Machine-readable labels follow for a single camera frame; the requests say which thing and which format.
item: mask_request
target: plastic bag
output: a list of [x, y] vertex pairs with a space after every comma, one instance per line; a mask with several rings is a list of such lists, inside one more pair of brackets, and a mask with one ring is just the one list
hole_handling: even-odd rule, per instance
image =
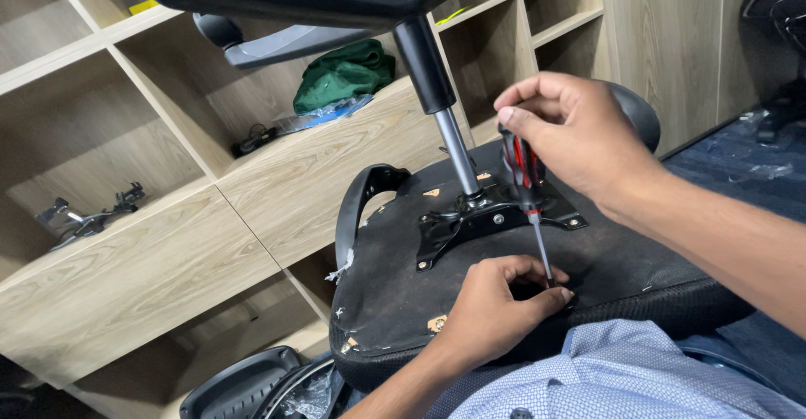
[[321, 419], [330, 406], [330, 376], [333, 369], [331, 367], [326, 372], [317, 373], [295, 387], [280, 404], [283, 414], [291, 416], [301, 413], [308, 419]]
[[372, 94], [361, 94], [347, 100], [336, 101], [309, 113], [300, 115], [292, 113], [287, 116], [281, 114], [274, 121], [274, 125], [277, 126], [277, 135], [296, 133], [302, 129], [350, 116], [370, 101], [372, 101]]

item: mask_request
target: yellow object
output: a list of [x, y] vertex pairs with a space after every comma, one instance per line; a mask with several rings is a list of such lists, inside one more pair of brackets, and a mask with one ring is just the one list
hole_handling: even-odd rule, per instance
[[439, 21], [437, 21], [437, 22], [434, 22], [434, 25], [442, 25], [442, 24], [445, 24], [446, 22], [450, 21], [450, 20], [451, 20], [451, 19], [453, 19], [454, 17], [458, 16], [458, 14], [463, 13], [463, 12], [466, 12], [466, 11], [468, 11], [470, 8], [473, 8], [473, 7], [475, 7], [475, 6], [476, 6], [476, 5], [470, 5], [469, 7], [465, 7], [465, 8], [461, 8], [461, 9], [459, 9], [459, 10], [456, 10], [456, 11], [455, 11], [455, 12], [454, 12], [452, 15], [450, 15], [450, 16], [448, 16], [448, 17], [446, 17], [445, 19], [441, 19], [441, 20], [439, 20]]
[[134, 16], [137, 13], [144, 12], [149, 8], [158, 7], [159, 5], [156, 0], [146, 0], [145, 2], [137, 3], [134, 7], [129, 7], [129, 12]]

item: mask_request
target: hand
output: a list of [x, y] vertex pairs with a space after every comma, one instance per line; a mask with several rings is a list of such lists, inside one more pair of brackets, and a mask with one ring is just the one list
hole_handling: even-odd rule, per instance
[[540, 73], [506, 89], [493, 106], [502, 125], [605, 213], [631, 188], [666, 175], [604, 83]]
[[[557, 268], [552, 267], [551, 274], [558, 283], [568, 281]], [[574, 295], [558, 287], [515, 301], [509, 283], [516, 280], [548, 287], [543, 265], [529, 255], [486, 259], [471, 266], [445, 326], [423, 352], [448, 354], [458, 358], [460, 371], [472, 370], [507, 354]]]

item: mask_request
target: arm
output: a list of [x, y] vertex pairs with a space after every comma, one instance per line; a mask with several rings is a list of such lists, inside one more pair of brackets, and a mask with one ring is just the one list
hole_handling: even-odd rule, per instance
[[[551, 269], [561, 283], [568, 275]], [[342, 417], [403, 419], [423, 417], [434, 401], [460, 376], [503, 356], [573, 296], [552, 288], [526, 301], [515, 301], [515, 280], [547, 287], [541, 263], [526, 255], [487, 259], [470, 267], [442, 331], [398, 373]]]
[[495, 108], [606, 216], [669, 246], [806, 338], [806, 225], [664, 170], [603, 84], [541, 73], [509, 87]]

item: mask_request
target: screwdriver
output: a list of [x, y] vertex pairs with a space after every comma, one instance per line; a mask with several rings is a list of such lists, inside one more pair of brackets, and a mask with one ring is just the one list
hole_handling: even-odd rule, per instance
[[546, 203], [546, 198], [540, 193], [540, 184], [546, 177], [546, 166], [529, 146], [529, 142], [512, 134], [500, 123], [498, 132], [504, 138], [502, 150], [504, 165], [512, 172], [511, 179], [521, 202], [521, 210], [528, 217], [529, 223], [534, 228], [534, 234], [538, 237], [540, 256], [543, 267], [546, 269], [548, 286], [553, 288], [555, 281], [551, 277], [546, 247], [543, 245], [543, 237], [540, 234], [540, 213], [543, 212], [543, 205]]

